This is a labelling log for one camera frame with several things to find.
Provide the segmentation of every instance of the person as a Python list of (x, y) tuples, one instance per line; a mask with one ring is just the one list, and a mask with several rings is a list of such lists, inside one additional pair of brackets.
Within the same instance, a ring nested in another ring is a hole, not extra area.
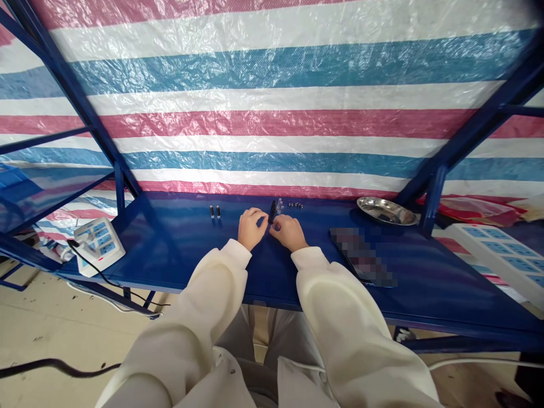
[(276, 216), (269, 231), (291, 251), (303, 313), (269, 313), (269, 349), (265, 363), (255, 363), (241, 303), (245, 268), (268, 224), (257, 208), (243, 213), (238, 240), (204, 256), (176, 302), (136, 339), (96, 406), (441, 406), (427, 366), (391, 339), (366, 288), (309, 246), (288, 215)]

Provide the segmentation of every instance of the power strip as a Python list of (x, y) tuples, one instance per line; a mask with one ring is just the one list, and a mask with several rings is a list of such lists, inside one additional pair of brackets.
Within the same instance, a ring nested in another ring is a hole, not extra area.
[[(101, 272), (125, 255), (125, 249), (106, 217), (97, 218), (74, 232), (74, 239), (80, 244), (78, 251)], [(79, 273), (90, 278), (96, 270), (78, 257)]]
[(452, 224), (445, 232), (544, 311), (544, 257), (496, 227)]

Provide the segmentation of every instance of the concrete floor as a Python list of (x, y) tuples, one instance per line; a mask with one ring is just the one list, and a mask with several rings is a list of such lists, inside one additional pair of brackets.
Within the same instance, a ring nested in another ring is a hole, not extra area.
[[(0, 275), (5, 266), (0, 267)], [(82, 371), (95, 371), (123, 361), (136, 336), (149, 320), (135, 313), (120, 313), (111, 305), (68, 287), (66, 282), (30, 267), (10, 277), (24, 292), (0, 287), (0, 367), (42, 358), (60, 358)], [(174, 295), (156, 294), (154, 301), (170, 303)], [(419, 331), (420, 337), (437, 333)], [(256, 309), (255, 343), (265, 345), (266, 308)], [(257, 361), (266, 348), (256, 346)], [(516, 358), (516, 353), (486, 354)], [(452, 355), (423, 355), (427, 362)], [(498, 408), (494, 393), (506, 388), (524, 395), (513, 381), (515, 367), (462, 364), (433, 373), (441, 402), (450, 408)], [(43, 368), (0, 380), (0, 408), (93, 407), (111, 373), (78, 380), (55, 369)]]

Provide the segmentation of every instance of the person's left hand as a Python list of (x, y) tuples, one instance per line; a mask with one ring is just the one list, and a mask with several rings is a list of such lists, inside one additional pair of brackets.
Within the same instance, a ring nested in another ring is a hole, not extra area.
[[(257, 221), (261, 218), (261, 226), (257, 227)], [(240, 225), (238, 226), (238, 242), (251, 252), (264, 236), (268, 227), (268, 214), (257, 208), (245, 210), (240, 216)]]

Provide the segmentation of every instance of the pink white blue striped tarp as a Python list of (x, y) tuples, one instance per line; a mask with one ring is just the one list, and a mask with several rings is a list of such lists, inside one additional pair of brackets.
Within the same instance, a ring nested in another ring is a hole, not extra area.
[[(32, 3), (144, 189), (317, 198), (394, 197), (539, 24), (530, 0)], [(81, 125), (5, 30), (0, 57), (3, 143)], [(543, 137), (542, 118), (512, 117), (444, 193), (537, 194)], [(108, 165), (89, 135), (1, 160)]]

